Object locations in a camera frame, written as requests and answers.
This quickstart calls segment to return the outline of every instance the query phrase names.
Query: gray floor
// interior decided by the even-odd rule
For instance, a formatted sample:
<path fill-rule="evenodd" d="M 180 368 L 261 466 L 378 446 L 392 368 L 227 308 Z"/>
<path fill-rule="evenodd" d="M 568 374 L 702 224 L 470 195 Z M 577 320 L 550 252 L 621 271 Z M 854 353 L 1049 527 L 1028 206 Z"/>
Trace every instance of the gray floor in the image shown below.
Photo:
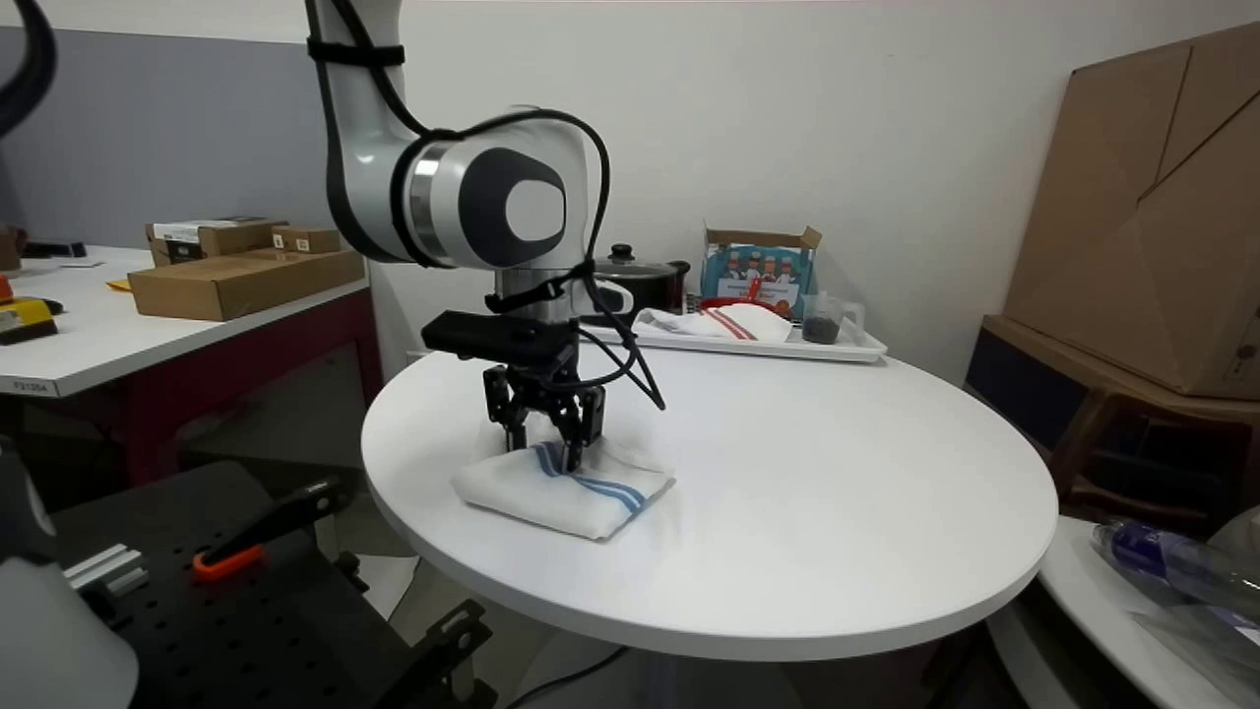
<path fill-rule="evenodd" d="M 329 527 L 319 531 L 327 546 L 367 551 L 367 554 L 409 554 L 405 539 L 380 525 L 380 515 L 361 496 L 349 510 L 341 510 Z M 416 640 L 429 620 L 436 620 L 450 606 L 470 597 L 458 582 L 436 573 L 429 561 L 416 561 L 409 590 L 392 606 L 390 620 L 405 640 Z M 513 614 L 495 601 L 485 601 L 491 640 L 475 652 L 475 678 L 485 678 L 501 697 L 514 697 L 521 678 L 526 672 L 531 659 L 550 636 L 546 624 Z M 929 661 L 937 644 L 917 644 L 882 659 L 860 661 L 800 661 L 782 664 L 804 709 L 913 709 L 929 703 Z M 975 709 L 1003 709 L 1018 703 L 993 670 L 971 670 L 961 681 L 961 693 L 945 703 L 975 703 Z"/>

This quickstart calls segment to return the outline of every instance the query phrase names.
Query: folded cloth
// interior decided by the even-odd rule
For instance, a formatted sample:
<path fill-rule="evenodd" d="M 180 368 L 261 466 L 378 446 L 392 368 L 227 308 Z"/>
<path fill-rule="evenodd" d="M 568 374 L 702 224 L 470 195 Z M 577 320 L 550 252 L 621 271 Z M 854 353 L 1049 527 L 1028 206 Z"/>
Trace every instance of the folded cloth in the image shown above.
<path fill-rule="evenodd" d="M 793 320 L 781 320 L 774 311 L 769 311 L 761 301 L 730 301 L 730 308 L 705 308 L 705 311 L 689 311 L 689 313 L 643 308 L 632 313 L 632 332 L 638 333 L 789 343 Z"/>
<path fill-rule="evenodd" d="M 563 439 L 513 450 L 458 472 L 458 491 L 471 509 L 583 539 L 609 539 L 674 483 L 647 452 L 609 450 L 606 439 L 583 452 L 577 472 L 563 472 L 563 459 Z"/>

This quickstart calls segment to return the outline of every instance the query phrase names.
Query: desk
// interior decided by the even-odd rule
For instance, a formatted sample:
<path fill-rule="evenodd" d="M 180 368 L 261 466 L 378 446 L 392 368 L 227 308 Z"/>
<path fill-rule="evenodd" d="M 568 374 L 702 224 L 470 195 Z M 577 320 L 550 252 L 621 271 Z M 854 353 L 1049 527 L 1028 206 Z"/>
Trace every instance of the desk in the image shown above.
<path fill-rule="evenodd" d="M 86 261 L 22 261 L 13 292 L 59 300 L 59 333 L 0 345 L 0 396 L 42 396 L 90 412 L 127 439 L 128 479 L 178 470 L 180 426 L 245 403 L 265 382 L 353 345 L 359 382 L 380 385 L 367 279 L 227 321 L 149 320 L 109 279 L 149 266 L 144 246 Z"/>
<path fill-rule="evenodd" d="M 1210 661 L 1185 636 L 1146 620 L 1156 618 L 1160 606 L 1096 551 L 1096 525 L 1066 515 L 1059 521 L 1059 535 L 1043 560 L 1039 582 L 1063 606 L 1063 614 L 1108 652 L 1108 661 L 1126 672 L 1152 703 L 1260 703 L 1260 685 L 1255 678 L 1249 678 L 1249 670 Z M 1050 703 L 1070 703 L 1070 693 L 1056 689 L 1050 670 L 1024 640 L 1003 651 L 1003 664 L 1010 670 L 1018 689 L 1039 685 L 1050 689 L 1050 697 L 1063 697 Z"/>
<path fill-rule="evenodd" d="M 369 491 L 475 593 L 583 636 L 723 661 L 951 634 L 1018 593 L 1050 546 L 1059 504 L 1039 452 L 904 362 L 647 358 L 669 409 L 613 382 L 606 438 L 652 450 L 678 483 L 609 542 L 461 504 L 451 472 L 501 452 L 501 430 L 485 422 L 485 362 L 450 353 L 374 396 Z"/>

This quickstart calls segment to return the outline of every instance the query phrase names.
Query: white round table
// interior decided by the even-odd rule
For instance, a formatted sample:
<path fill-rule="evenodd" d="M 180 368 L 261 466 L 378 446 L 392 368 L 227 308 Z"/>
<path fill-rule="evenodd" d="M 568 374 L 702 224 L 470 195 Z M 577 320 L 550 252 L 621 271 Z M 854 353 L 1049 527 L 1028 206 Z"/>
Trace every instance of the white round table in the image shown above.
<path fill-rule="evenodd" d="M 999 609 L 1056 539 L 1035 450 L 904 362 L 647 349 L 669 409 L 609 385 L 606 438 L 678 483 L 609 542 L 470 509 L 451 475 L 505 434 L 482 368 L 424 353 L 369 406 L 361 456 L 450 580 L 560 628 L 674 659 L 820 661 L 917 644 Z"/>

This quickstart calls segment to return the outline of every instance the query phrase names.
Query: white wall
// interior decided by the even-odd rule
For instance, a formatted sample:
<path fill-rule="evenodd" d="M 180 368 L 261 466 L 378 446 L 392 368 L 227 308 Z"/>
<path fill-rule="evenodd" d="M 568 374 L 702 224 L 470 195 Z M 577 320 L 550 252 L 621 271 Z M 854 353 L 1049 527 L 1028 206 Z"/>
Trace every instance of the white wall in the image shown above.
<path fill-rule="evenodd" d="M 304 39 L 300 0 L 48 0 L 59 27 Z M 995 311 L 1070 68 L 1260 20 L 1260 0 L 405 0 L 409 103 L 556 103 L 606 128 L 606 241 L 702 257 L 705 224 L 825 241 L 829 288 L 961 376 Z M 390 366 L 482 274 L 380 266 Z"/>

